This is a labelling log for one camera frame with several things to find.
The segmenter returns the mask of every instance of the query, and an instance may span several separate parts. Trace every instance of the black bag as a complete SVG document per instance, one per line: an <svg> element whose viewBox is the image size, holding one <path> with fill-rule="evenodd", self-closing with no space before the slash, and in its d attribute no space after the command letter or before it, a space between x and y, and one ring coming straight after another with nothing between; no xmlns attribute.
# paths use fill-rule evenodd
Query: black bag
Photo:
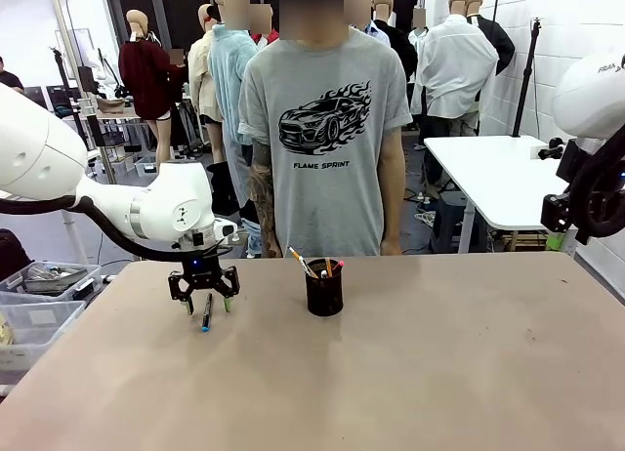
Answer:
<svg viewBox="0 0 625 451"><path fill-rule="evenodd" d="M0 229L0 281L32 263L12 231Z"/></svg>

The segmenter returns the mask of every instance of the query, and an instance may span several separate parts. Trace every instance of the red garment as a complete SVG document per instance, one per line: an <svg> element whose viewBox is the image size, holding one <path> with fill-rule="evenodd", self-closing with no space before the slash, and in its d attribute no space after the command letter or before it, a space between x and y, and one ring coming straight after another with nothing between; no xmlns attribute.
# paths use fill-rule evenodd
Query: red garment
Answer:
<svg viewBox="0 0 625 451"><path fill-rule="evenodd" d="M252 39L254 40L256 44L258 44L261 38L263 37L262 34L250 34L250 36L252 37ZM269 45L273 41L276 41L278 39L280 39L280 33L275 31L275 29L272 29L270 35L267 37L267 44Z"/></svg>
<svg viewBox="0 0 625 451"><path fill-rule="evenodd" d="M170 64L167 51L150 41L126 43L119 53L119 73L135 99L135 111L142 119L155 120L174 104L175 77L180 69Z"/></svg>

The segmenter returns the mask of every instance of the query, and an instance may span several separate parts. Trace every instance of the black stool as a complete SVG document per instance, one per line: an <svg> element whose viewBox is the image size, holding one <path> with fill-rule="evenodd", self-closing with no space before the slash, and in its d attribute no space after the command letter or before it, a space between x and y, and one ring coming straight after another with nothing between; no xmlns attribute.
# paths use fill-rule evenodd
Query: black stool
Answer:
<svg viewBox="0 0 625 451"><path fill-rule="evenodd" d="M440 195L437 216L430 237L430 249L433 253L453 254L458 252L466 207L467 197L462 192L443 192ZM488 225L476 210L469 252L485 253L487 241Z"/></svg>

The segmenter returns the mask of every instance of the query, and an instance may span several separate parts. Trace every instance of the blue pen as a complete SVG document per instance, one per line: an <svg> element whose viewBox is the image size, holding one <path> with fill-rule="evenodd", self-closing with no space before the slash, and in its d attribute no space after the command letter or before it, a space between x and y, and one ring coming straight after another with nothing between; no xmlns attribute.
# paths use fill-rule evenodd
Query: blue pen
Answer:
<svg viewBox="0 0 625 451"><path fill-rule="evenodd" d="M206 300L206 309L204 310L204 319L202 320L202 332L211 330L211 317L213 316L213 294L208 294Z"/></svg>

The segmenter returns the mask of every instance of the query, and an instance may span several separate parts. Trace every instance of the pen holder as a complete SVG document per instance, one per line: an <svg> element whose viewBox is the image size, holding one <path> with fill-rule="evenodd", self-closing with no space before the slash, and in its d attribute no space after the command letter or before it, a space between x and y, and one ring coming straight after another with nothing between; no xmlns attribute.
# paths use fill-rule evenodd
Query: pen holder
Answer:
<svg viewBox="0 0 625 451"><path fill-rule="evenodd" d="M337 261L330 261L335 267ZM337 268L332 277L321 278L321 272L326 270L324 259L317 259L309 263L309 267L319 278L306 275L306 297L309 311L315 316L333 316L343 309L343 270Z"/></svg>

